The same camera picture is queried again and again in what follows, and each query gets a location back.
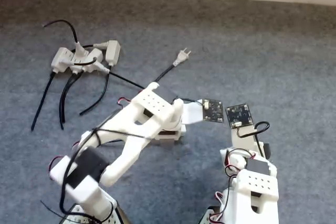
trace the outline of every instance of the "electrical plug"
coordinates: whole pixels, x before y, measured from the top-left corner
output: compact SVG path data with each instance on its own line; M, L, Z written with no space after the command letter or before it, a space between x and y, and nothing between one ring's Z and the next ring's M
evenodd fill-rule
M96 61L93 64L87 65L83 67L84 72L91 73L93 71L100 71L104 73L109 73L110 70L101 63L103 61L103 53L97 48L94 48L91 53L87 56L85 61L93 61L93 59L96 58Z
M72 66L70 66L70 69L72 71L72 73L80 73L83 70L83 66L76 66L74 65L74 63L82 63L86 61L87 56L89 55L89 51L85 50L84 47L82 47L82 45L79 42L75 43L76 46L76 51L75 54L73 56L73 58L71 59L72 62Z
M186 50L187 48L184 48L184 50L181 50L180 53L178 53L176 60L173 62L173 65L175 67L177 67L177 65L179 65L183 61L189 59L189 54L191 53L191 51L186 52Z
M51 62L52 71L64 73L71 66L74 54L65 47L60 47Z
M109 40L107 42L93 44L93 47L106 50L105 60L110 66L117 64L120 53L120 44L117 40Z

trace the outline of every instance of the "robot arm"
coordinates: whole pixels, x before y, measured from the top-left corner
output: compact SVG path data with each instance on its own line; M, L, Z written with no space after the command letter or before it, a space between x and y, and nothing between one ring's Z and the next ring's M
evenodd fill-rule
M99 183L112 186L161 131L181 130L182 113L183 101L152 82L118 114L82 135L78 156L69 167L67 176L66 169L70 166L68 156L51 170L50 176L60 185L63 185L66 177L66 192L83 212L108 223L109 218L116 216L112 213L117 204L99 187ZM116 139L125 141L125 146L122 154L109 164L95 147Z
M253 124L247 104L228 107L226 114L233 146L220 154L232 183L223 193L217 192L222 196L220 208L209 208L200 223L278 224L277 169L268 160L269 145L259 142L256 136L269 124L263 122L266 127L257 130L260 123Z

